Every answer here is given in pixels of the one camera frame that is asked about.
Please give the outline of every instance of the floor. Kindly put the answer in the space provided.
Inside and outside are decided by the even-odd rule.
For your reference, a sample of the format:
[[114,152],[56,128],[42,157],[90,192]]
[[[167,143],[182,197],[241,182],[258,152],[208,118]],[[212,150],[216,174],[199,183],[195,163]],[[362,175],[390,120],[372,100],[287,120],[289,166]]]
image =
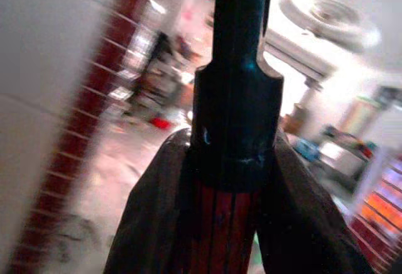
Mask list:
[[103,128],[42,273],[102,273],[128,195],[173,131],[140,121]]

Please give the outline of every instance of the ceiling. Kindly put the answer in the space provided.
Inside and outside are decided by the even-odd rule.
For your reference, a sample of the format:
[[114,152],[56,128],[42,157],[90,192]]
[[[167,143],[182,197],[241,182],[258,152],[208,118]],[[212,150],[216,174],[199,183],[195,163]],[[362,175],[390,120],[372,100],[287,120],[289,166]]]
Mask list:
[[278,6],[279,1],[271,0],[269,27],[301,47],[339,67],[354,62],[383,72],[399,73],[402,69],[401,0],[338,0],[356,9],[379,29],[381,41],[361,54],[347,52],[313,35],[306,35],[282,14]]

